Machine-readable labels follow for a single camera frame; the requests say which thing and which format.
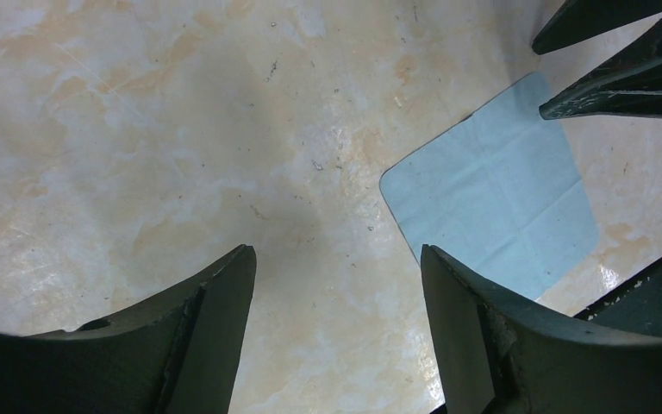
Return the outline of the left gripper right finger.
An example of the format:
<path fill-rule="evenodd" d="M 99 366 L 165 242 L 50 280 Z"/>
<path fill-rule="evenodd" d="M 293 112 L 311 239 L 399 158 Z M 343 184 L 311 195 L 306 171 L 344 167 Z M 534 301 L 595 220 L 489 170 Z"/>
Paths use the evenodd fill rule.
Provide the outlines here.
<path fill-rule="evenodd" d="M 662 337 L 569 317 L 422 248 L 441 413 L 662 413 Z"/>

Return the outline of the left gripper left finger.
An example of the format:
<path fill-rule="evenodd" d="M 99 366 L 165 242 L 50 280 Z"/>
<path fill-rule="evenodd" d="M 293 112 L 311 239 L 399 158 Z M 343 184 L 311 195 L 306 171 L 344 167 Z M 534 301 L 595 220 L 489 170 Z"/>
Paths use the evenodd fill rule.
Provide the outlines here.
<path fill-rule="evenodd" d="M 0 333 L 0 413 L 225 413 L 253 298 L 254 249 L 68 332 Z"/>

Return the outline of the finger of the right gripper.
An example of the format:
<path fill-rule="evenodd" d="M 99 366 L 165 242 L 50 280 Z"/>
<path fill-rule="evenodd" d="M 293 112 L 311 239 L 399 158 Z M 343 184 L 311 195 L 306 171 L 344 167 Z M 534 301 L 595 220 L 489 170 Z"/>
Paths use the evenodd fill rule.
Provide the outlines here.
<path fill-rule="evenodd" d="M 542 55 L 662 12 L 662 0 L 567 0 L 534 37 Z"/>
<path fill-rule="evenodd" d="M 540 115 L 546 120 L 594 115 L 662 118 L 662 16 L 619 53 L 542 104 Z"/>

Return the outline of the blue cleaning cloth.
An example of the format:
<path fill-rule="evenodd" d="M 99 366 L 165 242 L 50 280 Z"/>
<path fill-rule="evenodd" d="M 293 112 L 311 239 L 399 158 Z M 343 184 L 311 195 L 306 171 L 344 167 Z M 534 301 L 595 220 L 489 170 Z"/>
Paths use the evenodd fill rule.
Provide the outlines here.
<path fill-rule="evenodd" d="M 380 179 L 415 256 L 434 245 L 530 299 L 597 246 L 599 230 L 552 96 L 532 72 Z"/>

